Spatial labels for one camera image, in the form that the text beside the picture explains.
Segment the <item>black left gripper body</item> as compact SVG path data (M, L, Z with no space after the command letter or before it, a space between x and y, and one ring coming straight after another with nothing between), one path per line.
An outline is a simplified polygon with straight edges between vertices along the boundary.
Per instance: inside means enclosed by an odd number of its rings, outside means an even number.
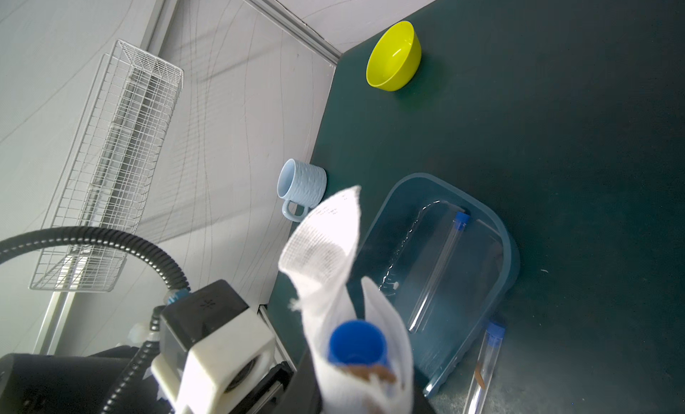
M280 362L235 406L231 414L271 414L280 404L294 376L288 362Z

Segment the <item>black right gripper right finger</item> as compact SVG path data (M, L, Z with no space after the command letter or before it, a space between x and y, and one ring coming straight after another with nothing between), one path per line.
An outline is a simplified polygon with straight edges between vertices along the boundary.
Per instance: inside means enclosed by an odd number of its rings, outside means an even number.
M424 397L423 389L420 385L413 387L413 408L412 414L435 414L435 410Z

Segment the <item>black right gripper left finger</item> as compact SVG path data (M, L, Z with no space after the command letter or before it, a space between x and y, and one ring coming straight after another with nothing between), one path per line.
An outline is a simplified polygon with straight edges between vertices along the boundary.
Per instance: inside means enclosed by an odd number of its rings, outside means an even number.
M311 352L307 352L272 412L275 414L320 414L322 410L322 398Z

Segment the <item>clear test tube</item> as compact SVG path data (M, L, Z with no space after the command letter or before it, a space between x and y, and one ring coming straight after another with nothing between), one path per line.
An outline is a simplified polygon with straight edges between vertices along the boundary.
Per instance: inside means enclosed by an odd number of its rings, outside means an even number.
M435 297L435 293L446 271L446 268L455 251L455 247L460 242L460 239L470 221L470 215L464 212L457 212L452 223L450 231L444 241L438 258L433 266L430 275L428 276L426 285L424 285L417 303L415 304L410 319L408 322L408 331L410 333L417 333L422 327L422 323L426 319L426 315L430 310L431 303Z

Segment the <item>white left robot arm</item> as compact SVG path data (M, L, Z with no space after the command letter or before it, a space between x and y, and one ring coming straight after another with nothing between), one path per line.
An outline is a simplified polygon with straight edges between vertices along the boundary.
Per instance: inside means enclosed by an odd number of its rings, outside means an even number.
M110 303L98 302L94 295L76 297L67 318L67 329L59 339L60 354L93 354L105 343L120 342L130 326L142 322L148 334L153 309L166 304L164 290L153 287L158 278L165 290L189 289L187 276L178 263L156 244L121 230L94 227L60 227L35 230L1 242L1 262L33 251L60 246L94 246L133 256L144 265L130 286L111 296Z

